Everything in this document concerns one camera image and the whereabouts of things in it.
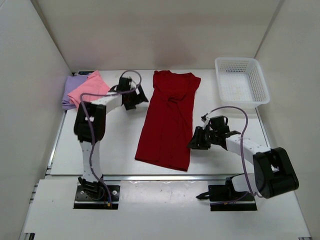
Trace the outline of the white plastic laundry basket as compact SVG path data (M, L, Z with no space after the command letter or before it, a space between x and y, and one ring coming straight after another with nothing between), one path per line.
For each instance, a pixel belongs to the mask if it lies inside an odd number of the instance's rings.
M249 57L218 57L214 61L220 100L228 106L255 109L270 102L260 63Z

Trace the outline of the pink t shirt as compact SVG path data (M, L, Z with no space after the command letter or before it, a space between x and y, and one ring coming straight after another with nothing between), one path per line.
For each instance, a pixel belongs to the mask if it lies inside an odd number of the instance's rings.
M78 108L81 103L81 94L87 93L104 96L110 89L111 87L104 82L100 72L95 70L92 74L88 75L83 84L70 92L68 96L74 102L76 108Z

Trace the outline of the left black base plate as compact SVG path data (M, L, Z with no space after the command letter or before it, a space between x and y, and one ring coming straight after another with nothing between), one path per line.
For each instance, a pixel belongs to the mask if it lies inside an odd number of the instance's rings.
M98 194L88 193L78 185L74 197L73 208L82 210L117 210L120 200L120 185L108 185L111 203L109 203L108 193L102 189Z

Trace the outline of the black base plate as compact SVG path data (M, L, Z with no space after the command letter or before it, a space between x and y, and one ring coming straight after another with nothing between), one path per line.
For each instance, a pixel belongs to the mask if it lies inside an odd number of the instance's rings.
M120 185L108 185L111 203L109 203L108 193L102 189L98 194L88 193L78 185L74 197L73 208L82 210L117 210L120 200Z
M257 211L255 198L247 191L236 192L231 186L209 185L208 191L196 196L200 201L209 200L211 212Z

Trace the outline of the red t shirt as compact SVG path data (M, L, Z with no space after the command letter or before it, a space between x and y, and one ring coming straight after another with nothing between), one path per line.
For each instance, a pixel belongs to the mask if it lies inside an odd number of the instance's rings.
M153 94L137 145L135 160L186 172L193 137L195 94L201 78L169 70L153 74Z

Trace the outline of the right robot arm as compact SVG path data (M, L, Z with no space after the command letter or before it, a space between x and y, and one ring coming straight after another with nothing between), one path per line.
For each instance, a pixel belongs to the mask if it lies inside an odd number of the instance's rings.
M244 138L241 132L231 131L228 118L221 115L202 117L203 126L196 127L187 147L208 150L212 145L222 147L241 157L242 164L250 163L253 173L244 170L225 180L224 193L230 200L243 194L269 199L299 188L299 180L287 151L282 147L269 148Z

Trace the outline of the purple t shirt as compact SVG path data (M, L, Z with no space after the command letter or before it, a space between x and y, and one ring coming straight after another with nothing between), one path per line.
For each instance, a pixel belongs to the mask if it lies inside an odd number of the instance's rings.
M88 78L88 75L76 75L76 76L68 76L66 78L64 93L62 97L62 109L63 110L71 110L76 107L75 103L70 99L68 94L78 88L81 84L83 84Z

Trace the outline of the dark label sticker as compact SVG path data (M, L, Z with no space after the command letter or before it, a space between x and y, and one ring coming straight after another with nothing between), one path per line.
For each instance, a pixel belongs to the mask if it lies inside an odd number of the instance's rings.
M90 75L92 74L94 71L79 71L77 73L77 75L81 75L81 76L85 76L85 75Z

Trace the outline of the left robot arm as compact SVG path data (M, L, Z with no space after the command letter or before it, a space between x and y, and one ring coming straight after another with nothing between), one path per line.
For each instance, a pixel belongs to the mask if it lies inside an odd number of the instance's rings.
M118 84L106 94L82 93L73 127L80 143L83 157L83 174L79 183L87 189L93 200L100 200L105 194L104 177L100 164L100 142L106 131L107 114L121 106L126 110L147 103L141 86L142 78L135 82L130 77L120 76Z

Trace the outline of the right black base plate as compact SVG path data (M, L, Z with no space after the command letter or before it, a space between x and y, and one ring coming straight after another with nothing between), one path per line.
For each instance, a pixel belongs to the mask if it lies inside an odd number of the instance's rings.
M247 191L236 192L231 186L209 185L208 191L196 196L200 201L209 200L211 212L257 211L255 198Z

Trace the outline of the aluminium rail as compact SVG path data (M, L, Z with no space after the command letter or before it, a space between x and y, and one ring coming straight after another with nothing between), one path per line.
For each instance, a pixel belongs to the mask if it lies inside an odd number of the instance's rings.
M105 175L105 181L224 181L230 174Z

